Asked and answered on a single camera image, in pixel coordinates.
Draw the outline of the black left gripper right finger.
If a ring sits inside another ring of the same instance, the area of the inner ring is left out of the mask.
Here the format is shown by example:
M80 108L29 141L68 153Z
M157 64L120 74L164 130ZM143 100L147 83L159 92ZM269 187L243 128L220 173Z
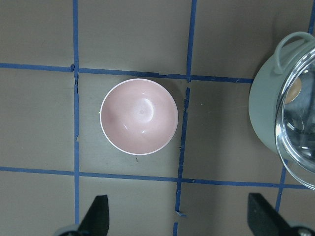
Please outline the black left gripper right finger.
M294 236L295 228L260 193L249 193L247 223L254 236Z

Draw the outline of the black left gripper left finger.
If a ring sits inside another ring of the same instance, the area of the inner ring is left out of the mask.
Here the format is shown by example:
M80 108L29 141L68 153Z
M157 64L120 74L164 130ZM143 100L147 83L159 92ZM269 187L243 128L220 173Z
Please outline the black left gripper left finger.
M107 195L96 196L78 227L81 236L106 236L109 231Z

